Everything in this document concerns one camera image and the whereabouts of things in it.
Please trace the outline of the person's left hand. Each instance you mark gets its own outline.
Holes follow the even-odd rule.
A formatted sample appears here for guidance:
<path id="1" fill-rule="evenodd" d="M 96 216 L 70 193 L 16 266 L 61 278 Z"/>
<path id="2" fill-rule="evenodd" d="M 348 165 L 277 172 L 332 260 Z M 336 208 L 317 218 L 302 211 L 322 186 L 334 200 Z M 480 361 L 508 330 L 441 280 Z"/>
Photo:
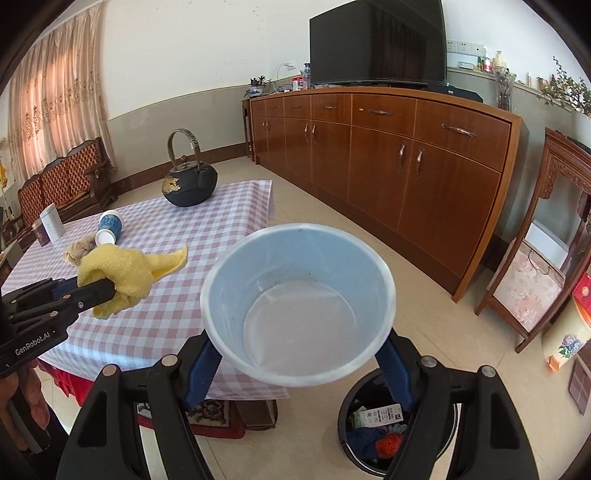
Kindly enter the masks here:
<path id="1" fill-rule="evenodd" d="M 50 414 L 47 403 L 42 394 L 42 384 L 35 372 L 38 367 L 38 361 L 29 362 L 24 371 L 25 376 L 20 380 L 16 373 L 13 373 L 0 381 L 1 384 L 1 421 L 10 436 L 15 440 L 20 439 L 20 433 L 16 429 L 14 422 L 8 412 L 8 401 L 18 390 L 24 394 L 26 403 L 29 406 L 32 419 L 41 429 L 45 429 L 49 423 Z"/>

